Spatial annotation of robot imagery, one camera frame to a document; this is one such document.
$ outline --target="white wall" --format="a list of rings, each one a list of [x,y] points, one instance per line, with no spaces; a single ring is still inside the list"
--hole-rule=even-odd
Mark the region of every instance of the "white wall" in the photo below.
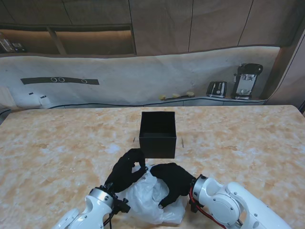
[[[8,87],[19,107],[49,103],[144,104],[187,91],[205,95],[210,81],[228,82],[241,62],[264,66],[255,85],[257,98],[270,74],[277,47],[240,47],[209,52],[113,59],[49,58],[19,56],[0,58],[0,86]],[[100,85],[78,83],[36,83],[24,85],[21,78],[73,77],[98,79]]]

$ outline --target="robotic hand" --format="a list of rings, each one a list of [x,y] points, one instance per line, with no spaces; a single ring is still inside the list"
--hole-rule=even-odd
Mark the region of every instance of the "robotic hand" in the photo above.
[[[134,163],[141,168],[132,173]],[[103,229],[119,211],[127,213],[128,200],[119,200],[115,193],[121,192],[141,178],[147,171],[145,157],[140,149],[131,149],[114,165],[105,184],[92,189],[86,196],[86,209],[80,213],[77,208],[68,211],[52,229]]]
[[[151,173],[162,179],[170,190],[160,202],[162,207],[189,193],[191,211],[200,211],[224,229],[290,229],[266,204],[236,182],[224,186],[202,175],[195,179],[175,163],[156,165]],[[208,207],[210,215],[203,206]],[[239,219],[243,211],[246,212],[244,223]]]

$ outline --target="red cable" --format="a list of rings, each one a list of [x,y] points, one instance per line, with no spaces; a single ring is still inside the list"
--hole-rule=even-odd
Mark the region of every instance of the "red cable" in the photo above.
[[[191,189],[190,189],[189,196],[190,196],[191,201],[192,201],[194,204],[196,204],[196,202],[195,202],[195,200],[194,200],[194,198],[193,198],[193,188],[192,188],[192,187],[191,187]],[[205,211],[203,211],[203,210],[201,209],[201,207],[199,207],[197,204],[196,204],[196,207],[197,207],[197,209],[198,209],[202,214],[204,214],[205,216],[207,216],[207,218],[213,220],[213,221],[214,221],[215,223],[217,223],[220,227],[226,229],[224,225],[218,223],[211,215],[209,215],[208,213],[206,213]]]

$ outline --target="black glove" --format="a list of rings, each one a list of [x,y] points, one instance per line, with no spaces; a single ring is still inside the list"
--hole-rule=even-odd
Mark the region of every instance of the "black glove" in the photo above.
[[[132,173],[132,167],[136,162],[139,162],[141,168]],[[114,165],[105,185],[112,183],[111,191],[115,193],[122,192],[140,179],[146,171],[144,153],[141,149],[130,149]]]
[[[162,179],[170,191],[168,196],[159,203],[159,207],[162,208],[175,202],[180,195],[187,196],[192,180],[196,179],[176,163],[156,165],[151,168],[151,174],[154,177]]]

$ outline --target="table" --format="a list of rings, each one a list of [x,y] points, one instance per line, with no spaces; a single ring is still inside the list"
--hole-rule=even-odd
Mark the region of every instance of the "table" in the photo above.
[[[292,228],[305,228],[305,118],[293,106],[27,110],[0,126],[0,228],[51,228],[139,147],[141,111],[175,111],[175,159],[194,176],[237,181]],[[113,228],[155,228],[126,214]],[[189,211],[180,228],[219,228]]]

